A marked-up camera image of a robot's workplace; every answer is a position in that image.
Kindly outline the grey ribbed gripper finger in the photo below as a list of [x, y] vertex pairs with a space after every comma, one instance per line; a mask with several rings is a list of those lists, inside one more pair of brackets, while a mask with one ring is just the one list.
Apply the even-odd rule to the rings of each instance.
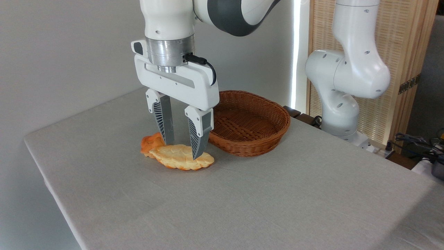
[[202, 111], [193, 106], [187, 106], [185, 115], [188, 118], [190, 142], [193, 159], [195, 160], [203, 154], [209, 140], [210, 131], [214, 129], [213, 109]]
[[151, 88], [146, 91], [145, 95], [149, 112], [154, 114], [165, 144], [172, 144], [174, 132], [170, 97]]

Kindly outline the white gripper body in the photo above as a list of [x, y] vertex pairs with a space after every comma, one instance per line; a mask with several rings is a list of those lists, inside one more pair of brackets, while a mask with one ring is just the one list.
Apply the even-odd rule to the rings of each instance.
[[145, 40], [133, 41], [131, 46], [142, 85], [204, 111], [219, 103], [219, 88], [210, 67], [189, 62], [175, 73], [165, 73], [149, 62]]

